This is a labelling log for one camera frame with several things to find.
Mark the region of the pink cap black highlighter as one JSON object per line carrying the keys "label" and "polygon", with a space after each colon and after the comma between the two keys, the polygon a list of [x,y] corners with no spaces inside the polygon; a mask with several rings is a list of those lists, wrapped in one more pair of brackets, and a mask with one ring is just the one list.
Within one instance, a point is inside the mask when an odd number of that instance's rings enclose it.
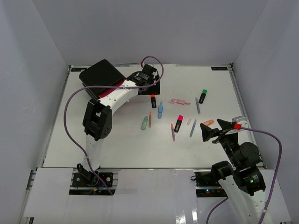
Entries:
{"label": "pink cap black highlighter", "polygon": [[183,121],[183,118],[184,118],[183,115],[179,115],[178,116],[177,122],[176,122],[175,127],[174,127],[174,132],[175,133],[179,132],[179,129],[180,129],[182,121]]}

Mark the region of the purple slim highlighter pen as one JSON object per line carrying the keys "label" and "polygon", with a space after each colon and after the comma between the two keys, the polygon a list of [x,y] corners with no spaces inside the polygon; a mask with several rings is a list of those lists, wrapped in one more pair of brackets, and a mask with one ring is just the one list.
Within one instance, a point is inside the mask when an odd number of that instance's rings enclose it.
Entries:
{"label": "purple slim highlighter pen", "polygon": [[200,114],[199,100],[197,97],[195,97],[195,104],[196,104],[196,108],[197,108],[197,113]]}

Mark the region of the orange cap black highlighter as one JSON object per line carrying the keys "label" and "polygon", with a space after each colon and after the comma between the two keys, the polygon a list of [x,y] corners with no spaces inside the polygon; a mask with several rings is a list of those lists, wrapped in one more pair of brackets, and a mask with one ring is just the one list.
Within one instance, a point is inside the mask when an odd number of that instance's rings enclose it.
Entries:
{"label": "orange cap black highlighter", "polygon": [[150,99],[151,99],[151,106],[152,106],[152,108],[156,108],[157,107],[156,96],[155,95],[151,95]]}

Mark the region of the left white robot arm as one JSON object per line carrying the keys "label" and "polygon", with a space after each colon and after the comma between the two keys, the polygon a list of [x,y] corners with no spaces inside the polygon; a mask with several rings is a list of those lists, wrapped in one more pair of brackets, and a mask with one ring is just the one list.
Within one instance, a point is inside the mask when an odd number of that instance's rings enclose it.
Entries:
{"label": "left white robot arm", "polygon": [[88,186],[98,183],[99,175],[94,171],[100,168],[100,152],[112,130],[113,114],[135,96],[159,95],[159,78],[157,69],[148,64],[125,77],[106,59],[80,73],[79,79],[92,97],[83,118],[87,157],[77,165],[85,171],[82,179]]}

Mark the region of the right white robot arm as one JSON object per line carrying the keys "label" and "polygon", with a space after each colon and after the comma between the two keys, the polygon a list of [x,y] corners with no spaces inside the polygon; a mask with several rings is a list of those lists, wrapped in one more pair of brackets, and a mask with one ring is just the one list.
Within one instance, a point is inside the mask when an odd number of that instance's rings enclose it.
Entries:
{"label": "right white robot arm", "polygon": [[202,138],[220,144],[228,157],[211,167],[211,181],[222,186],[242,224],[257,224],[262,215],[266,185],[257,167],[261,162],[258,147],[251,142],[238,143],[238,132],[245,121],[217,120],[220,129],[201,123]]}

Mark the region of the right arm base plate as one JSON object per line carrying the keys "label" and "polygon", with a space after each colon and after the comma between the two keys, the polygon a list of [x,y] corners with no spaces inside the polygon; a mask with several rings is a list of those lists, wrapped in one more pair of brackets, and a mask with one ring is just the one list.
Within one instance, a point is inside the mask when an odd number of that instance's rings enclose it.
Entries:
{"label": "right arm base plate", "polygon": [[191,181],[196,182],[197,187],[220,187],[215,177],[209,171],[198,171],[190,177]]}

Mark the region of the pink drawer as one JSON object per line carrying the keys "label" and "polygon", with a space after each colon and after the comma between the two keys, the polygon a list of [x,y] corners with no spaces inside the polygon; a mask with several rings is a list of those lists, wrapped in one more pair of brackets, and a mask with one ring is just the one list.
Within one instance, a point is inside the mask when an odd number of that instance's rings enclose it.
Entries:
{"label": "pink drawer", "polygon": [[[125,79],[120,80],[119,82],[117,82],[114,86],[121,86],[124,83]],[[115,90],[115,88],[105,88],[104,90],[102,90],[99,94],[98,97],[99,98],[103,98],[107,95],[109,95],[111,92],[113,92]]]}

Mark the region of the blue slim highlighter pen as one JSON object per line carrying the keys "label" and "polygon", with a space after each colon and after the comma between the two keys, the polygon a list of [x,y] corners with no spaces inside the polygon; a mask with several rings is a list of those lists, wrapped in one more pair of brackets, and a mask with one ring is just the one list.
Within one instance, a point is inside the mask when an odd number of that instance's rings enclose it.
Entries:
{"label": "blue slim highlighter pen", "polygon": [[197,119],[194,119],[191,131],[190,131],[190,135],[189,135],[190,138],[193,136],[193,132],[195,130],[196,124],[197,124]]}

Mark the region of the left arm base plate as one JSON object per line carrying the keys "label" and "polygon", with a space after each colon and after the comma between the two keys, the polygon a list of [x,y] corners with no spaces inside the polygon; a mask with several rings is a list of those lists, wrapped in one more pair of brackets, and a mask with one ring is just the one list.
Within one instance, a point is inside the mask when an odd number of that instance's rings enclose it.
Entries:
{"label": "left arm base plate", "polygon": [[[113,178],[114,174],[112,172],[100,172],[98,173],[100,178],[104,181],[104,183],[108,187],[113,186]],[[73,174],[73,179],[71,183],[72,187],[104,187],[103,183],[98,180],[97,177],[94,176],[94,174],[91,174],[91,180],[84,177],[82,174],[79,172],[76,172]]]}

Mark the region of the green cap black highlighter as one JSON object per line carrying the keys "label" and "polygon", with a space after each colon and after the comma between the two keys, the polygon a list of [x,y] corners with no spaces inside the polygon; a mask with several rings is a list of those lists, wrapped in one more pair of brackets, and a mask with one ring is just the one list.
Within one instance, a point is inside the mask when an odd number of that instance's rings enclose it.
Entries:
{"label": "green cap black highlighter", "polygon": [[201,96],[199,98],[199,104],[203,104],[204,100],[205,100],[205,97],[206,97],[206,94],[207,94],[207,90],[206,89],[203,89],[202,93],[201,93]]}

